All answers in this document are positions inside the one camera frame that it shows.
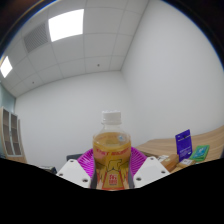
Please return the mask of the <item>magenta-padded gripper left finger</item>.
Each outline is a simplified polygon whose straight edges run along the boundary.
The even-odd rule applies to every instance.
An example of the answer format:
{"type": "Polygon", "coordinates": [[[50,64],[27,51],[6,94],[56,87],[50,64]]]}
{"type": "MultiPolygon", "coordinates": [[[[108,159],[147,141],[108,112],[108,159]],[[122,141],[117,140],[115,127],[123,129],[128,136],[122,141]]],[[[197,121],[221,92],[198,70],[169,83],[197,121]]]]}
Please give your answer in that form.
{"type": "Polygon", "coordinates": [[[67,162],[58,171],[57,176],[83,188],[95,189],[97,176],[93,150],[90,149],[83,154],[68,155],[67,162]]]}

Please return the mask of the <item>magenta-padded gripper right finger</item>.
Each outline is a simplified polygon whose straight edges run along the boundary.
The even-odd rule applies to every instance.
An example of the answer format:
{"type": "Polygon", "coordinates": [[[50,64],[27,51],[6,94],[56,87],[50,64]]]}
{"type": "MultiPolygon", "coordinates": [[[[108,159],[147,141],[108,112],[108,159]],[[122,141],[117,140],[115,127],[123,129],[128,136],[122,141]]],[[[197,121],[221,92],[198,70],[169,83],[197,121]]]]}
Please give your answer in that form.
{"type": "Polygon", "coordinates": [[[156,157],[147,157],[136,148],[131,149],[128,174],[128,183],[131,189],[146,186],[169,174],[170,172],[156,157]]]}

